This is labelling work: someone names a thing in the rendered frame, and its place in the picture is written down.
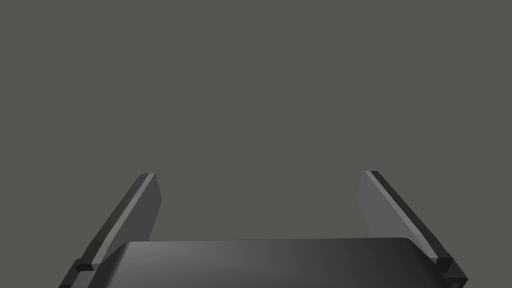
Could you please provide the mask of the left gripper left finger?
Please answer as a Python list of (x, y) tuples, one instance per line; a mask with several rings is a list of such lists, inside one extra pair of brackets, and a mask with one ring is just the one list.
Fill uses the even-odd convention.
[(89, 288), (98, 268), (129, 242), (150, 240), (162, 194), (156, 173), (142, 173), (69, 268), (58, 288)]

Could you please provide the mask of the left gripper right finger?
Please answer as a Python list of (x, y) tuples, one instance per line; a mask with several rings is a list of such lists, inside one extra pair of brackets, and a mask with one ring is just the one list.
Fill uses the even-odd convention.
[(468, 277), (461, 267), (379, 171), (363, 172), (357, 201), (372, 237), (409, 239), (434, 263), (449, 288), (465, 288)]

